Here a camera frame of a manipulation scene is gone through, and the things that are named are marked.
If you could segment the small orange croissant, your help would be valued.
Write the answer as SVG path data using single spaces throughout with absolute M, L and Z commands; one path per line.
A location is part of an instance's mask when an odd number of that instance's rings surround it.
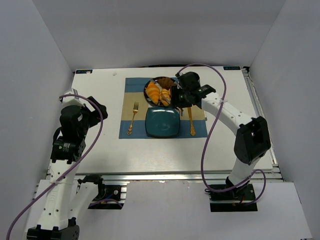
M 171 92 L 170 92 L 170 90 L 167 90 L 167 89 L 163 88 L 160 91 L 159 100 L 165 107 L 169 106 L 171 104 Z

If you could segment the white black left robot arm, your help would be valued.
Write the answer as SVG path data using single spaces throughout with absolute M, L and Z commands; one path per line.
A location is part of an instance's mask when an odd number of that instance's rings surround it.
M 50 187 L 44 193 L 45 204 L 35 227 L 28 229 L 28 240 L 77 240 L 80 222 L 92 201 L 102 193 L 103 179 L 90 174 L 78 181 L 79 191 L 71 196 L 80 162 L 88 154 L 85 139 L 89 128 L 103 125 L 108 117 L 106 106 L 92 96 L 86 98 L 94 111 L 70 93 L 60 97 L 60 128 L 52 143 Z

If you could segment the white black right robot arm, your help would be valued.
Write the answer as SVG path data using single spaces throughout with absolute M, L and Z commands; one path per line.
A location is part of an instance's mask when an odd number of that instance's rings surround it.
M 245 186 L 257 162 L 271 148 L 268 124 L 264 117 L 252 117 L 224 100 L 210 85 L 201 85 L 197 73 L 175 75 L 178 86 L 171 87 L 171 105 L 175 108 L 197 106 L 221 121 L 235 135 L 235 164 L 226 179 L 228 191 Z

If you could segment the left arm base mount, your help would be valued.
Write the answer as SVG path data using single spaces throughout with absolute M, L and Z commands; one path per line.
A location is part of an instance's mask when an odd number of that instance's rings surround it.
M 78 187 L 77 192 L 80 191 L 81 184 L 84 183 L 94 183 L 98 187 L 98 194 L 92 200 L 88 209 L 95 210 L 121 210 L 124 203 L 121 203 L 123 198 L 122 186 L 114 184 L 105 184 L 104 179 L 98 174 L 89 174 L 84 178 L 77 180 Z

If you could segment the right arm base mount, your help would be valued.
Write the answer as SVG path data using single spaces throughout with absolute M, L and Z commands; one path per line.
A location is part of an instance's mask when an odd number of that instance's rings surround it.
M 255 190 L 252 184 L 240 189 L 226 192 L 204 190 L 209 195 L 210 211 L 212 213 L 257 212 L 258 207 Z

